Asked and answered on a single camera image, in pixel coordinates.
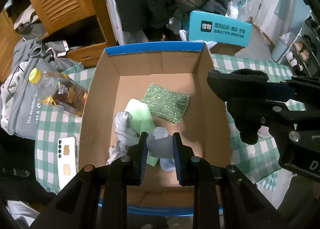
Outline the teal shoe box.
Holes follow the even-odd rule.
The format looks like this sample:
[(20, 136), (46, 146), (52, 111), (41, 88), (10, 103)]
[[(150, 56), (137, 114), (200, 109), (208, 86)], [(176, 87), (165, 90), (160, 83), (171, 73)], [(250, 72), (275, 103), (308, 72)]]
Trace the teal shoe box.
[(252, 25), (226, 16), (192, 11), (182, 24), (188, 39), (247, 47)]

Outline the green glitter cloth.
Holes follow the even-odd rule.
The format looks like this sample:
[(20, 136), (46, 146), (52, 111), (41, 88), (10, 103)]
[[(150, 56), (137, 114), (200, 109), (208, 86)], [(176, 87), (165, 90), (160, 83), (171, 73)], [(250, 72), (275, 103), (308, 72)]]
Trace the green glitter cloth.
[(172, 123), (179, 123), (187, 111), (189, 98), (189, 95), (174, 92), (151, 83), (141, 102), (148, 106), (151, 115)]

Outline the white plastic bag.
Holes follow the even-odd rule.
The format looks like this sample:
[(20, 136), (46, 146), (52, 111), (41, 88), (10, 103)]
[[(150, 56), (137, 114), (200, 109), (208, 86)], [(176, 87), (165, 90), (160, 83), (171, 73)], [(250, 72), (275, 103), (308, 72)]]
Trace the white plastic bag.
[(214, 41), (204, 41), (204, 40), (192, 40), (192, 39), (188, 39), (187, 37), (187, 32), (184, 30), (184, 29), (181, 29), (179, 31), (179, 36), (180, 36), (180, 39), (182, 41), (190, 41), (190, 42), (204, 42), (207, 46), (208, 49), (211, 49), (213, 48), (214, 46), (216, 46), (217, 42), (214, 42)]

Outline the brown flat cardboard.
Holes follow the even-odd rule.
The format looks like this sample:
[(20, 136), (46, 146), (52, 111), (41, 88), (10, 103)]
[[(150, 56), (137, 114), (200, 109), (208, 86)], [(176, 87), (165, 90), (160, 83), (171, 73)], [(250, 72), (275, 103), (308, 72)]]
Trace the brown flat cardboard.
[(215, 46), (213, 46), (209, 50), (213, 54), (235, 56), (236, 53), (243, 50), (244, 48), (245, 47), (238, 46), (238, 45), (217, 43)]

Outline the shoe rack with shoes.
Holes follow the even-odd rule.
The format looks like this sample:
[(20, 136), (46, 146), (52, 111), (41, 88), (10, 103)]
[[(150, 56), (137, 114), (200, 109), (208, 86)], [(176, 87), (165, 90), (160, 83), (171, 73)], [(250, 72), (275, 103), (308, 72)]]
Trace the shoe rack with shoes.
[(319, 23), (311, 12), (279, 63), (297, 76), (319, 77)]

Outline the grey hoodie pile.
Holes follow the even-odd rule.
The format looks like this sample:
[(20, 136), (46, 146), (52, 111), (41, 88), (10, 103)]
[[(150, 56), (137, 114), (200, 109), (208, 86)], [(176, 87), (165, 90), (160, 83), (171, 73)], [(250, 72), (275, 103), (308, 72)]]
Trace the grey hoodie pile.
[(37, 87), (28, 80), (33, 68), (42, 73), (84, 70), (80, 62), (57, 56), (64, 51), (63, 42), (43, 45), (38, 38), (16, 44), (11, 73), (1, 85), (1, 128), (9, 135), (35, 139), (41, 103)]

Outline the white smartphone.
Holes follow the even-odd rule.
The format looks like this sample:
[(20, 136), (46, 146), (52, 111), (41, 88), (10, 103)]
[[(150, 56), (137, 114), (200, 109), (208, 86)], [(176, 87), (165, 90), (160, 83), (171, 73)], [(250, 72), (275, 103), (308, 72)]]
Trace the white smartphone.
[(57, 144), (57, 170), (62, 190), (77, 174), (75, 137), (59, 138)]

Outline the green checkered tablecloth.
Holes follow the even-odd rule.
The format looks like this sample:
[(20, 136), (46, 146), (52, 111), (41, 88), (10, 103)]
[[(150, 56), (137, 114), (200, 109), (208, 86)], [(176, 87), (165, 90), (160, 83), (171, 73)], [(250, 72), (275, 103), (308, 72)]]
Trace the green checkered tablecloth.
[[(271, 61), (262, 62), (253, 59), (228, 55), (212, 54), (213, 66), (223, 73), (249, 68), (261, 70), (268, 74), (271, 82), (279, 82), (293, 76), (288, 66)], [(249, 146), (240, 140), (234, 120), (230, 114), (227, 121), (231, 130), (231, 149), (233, 163), (252, 181), (261, 184), (265, 189), (276, 189), (280, 165), (279, 151), (274, 138), (259, 139)], [(66, 111), (50, 106), (42, 106), (37, 124), (35, 141), (36, 180), (48, 192), (59, 193), (57, 170), (57, 153), (54, 144), (59, 138), (80, 136), (82, 119)]]

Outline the plastic bottle yellow cap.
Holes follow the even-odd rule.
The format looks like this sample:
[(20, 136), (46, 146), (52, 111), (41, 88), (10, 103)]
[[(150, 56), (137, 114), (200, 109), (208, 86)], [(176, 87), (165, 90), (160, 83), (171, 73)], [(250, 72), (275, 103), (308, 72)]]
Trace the plastic bottle yellow cap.
[(39, 69), (33, 68), (28, 79), (36, 87), (41, 103), (82, 116), (88, 92), (68, 75), (60, 72), (42, 73)]

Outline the light green cloth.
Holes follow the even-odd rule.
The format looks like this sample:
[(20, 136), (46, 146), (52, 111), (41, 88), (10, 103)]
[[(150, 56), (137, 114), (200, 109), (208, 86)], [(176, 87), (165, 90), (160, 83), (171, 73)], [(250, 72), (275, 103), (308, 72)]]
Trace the light green cloth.
[(138, 135), (142, 132), (151, 134), (156, 128), (147, 104), (132, 98), (129, 100), (125, 111), (130, 113), (130, 127)]

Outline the light blue trash bin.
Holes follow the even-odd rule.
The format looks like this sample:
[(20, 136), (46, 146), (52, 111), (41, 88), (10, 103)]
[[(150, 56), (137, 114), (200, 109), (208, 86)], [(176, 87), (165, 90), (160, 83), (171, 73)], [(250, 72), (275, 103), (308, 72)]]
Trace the light blue trash bin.
[(280, 61), (280, 58), (287, 49), (290, 41), (290, 35), (291, 33), (288, 32), (279, 36), (279, 39), (271, 52), (271, 57), (276, 63)]

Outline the light blue sock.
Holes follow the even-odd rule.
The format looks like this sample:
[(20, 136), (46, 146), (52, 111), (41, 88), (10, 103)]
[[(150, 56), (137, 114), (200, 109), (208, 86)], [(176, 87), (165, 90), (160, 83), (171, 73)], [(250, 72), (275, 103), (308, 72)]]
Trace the light blue sock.
[(174, 159), (160, 158), (159, 163), (160, 163), (161, 169), (165, 172), (170, 172), (175, 170)]

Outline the small grey sock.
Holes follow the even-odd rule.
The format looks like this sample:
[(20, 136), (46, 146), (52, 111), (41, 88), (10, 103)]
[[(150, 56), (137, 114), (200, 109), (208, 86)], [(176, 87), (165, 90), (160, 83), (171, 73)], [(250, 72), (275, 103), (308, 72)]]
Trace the small grey sock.
[(163, 127), (156, 127), (146, 139), (147, 149), (152, 157), (173, 159), (172, 135)]

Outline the grey white plastic-wrapped bundle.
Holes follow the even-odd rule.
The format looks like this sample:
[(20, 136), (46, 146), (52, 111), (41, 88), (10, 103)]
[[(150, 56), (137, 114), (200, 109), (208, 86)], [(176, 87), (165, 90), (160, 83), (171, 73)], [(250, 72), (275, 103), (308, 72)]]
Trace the grey white plastic-wrapped bundle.
[(110, 165), (114, 160), (124, 156), (131, 146), (138, 144), (139, 135), (130, 126), (131, 115), (127, 111), (118, 112), (114, 117), (116, 143), (109, 148), (109, 158), (106, 161)]

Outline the black glove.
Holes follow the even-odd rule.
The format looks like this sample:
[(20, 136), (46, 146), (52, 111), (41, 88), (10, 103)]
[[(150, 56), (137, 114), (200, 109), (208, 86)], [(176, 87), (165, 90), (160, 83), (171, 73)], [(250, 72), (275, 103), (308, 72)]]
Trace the black glove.
[(239, 69), (229, 74), (218, 70), (208, 71), (210, 89), (227, 103), (227, 110), (234, 119), (241, 141), (249, 145), (257, 143), (261, 123), (258, 117), (247, 115), (253, 112), (255, 103), (261, 102), (258, 89), (267, 82), (268, 75), (259, 70)]

